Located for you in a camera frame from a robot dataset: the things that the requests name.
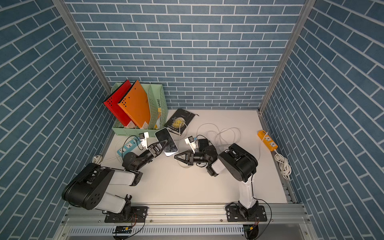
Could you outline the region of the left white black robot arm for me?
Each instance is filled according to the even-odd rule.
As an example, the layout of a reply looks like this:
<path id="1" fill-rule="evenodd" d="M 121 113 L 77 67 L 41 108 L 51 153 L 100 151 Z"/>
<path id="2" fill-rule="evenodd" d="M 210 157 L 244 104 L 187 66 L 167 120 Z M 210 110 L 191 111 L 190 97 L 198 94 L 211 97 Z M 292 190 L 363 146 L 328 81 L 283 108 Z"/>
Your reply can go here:
<path id="1" fill-rule="evenodd" d="M 124 198 L 107 192 L 109 186 L 136 186 L 143 173 L 140 169 L 158 157 L 168 146 L 163 140 L 147 147 L 139 156 L 129 152 L 123 156 L 123 170 L 90 163 L 75 176 L 62 192 L 62 199 L 70 205 L 86 210 L 101 210 L 129 218 L 132 197 Z"/>

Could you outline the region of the black smartphone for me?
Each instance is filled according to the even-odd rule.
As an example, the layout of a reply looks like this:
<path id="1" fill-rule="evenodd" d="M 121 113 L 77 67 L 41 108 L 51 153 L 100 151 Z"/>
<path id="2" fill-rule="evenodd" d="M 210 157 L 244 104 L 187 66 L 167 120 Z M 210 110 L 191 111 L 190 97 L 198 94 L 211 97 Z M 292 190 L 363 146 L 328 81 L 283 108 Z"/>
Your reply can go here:
<path id="1" fill-rule="evenodd" d="M 171 136 L 169 130 L 167 128 L 163 128 L 161 130 L 158 130 L 155 132 L 155 136 L 159 142 L 163 142 L 163 152 L 167 157 L 170 157 L 174 154 L 176 154 L 179 149 Z"/>

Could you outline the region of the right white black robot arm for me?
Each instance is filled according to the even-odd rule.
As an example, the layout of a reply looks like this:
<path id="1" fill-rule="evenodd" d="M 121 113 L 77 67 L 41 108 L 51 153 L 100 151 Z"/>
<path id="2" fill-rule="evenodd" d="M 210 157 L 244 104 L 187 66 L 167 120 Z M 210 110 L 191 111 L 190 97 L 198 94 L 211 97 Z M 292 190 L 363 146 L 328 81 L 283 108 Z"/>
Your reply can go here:
<path id="1" fill-rule="evenodd" d="M 240 182 L 240 206 L 248 211 L 258 203 L 253 192 L 253 175 L 257 172 L 258 161 L 239 145 L 232 144 L 220 154 L 213 145 L 207 145 L 197 151 L 187 150 L 176 154 L 174 159 L 188 166 L 206 164 L 207 172 L 212 177 L 228 170 Z"/>

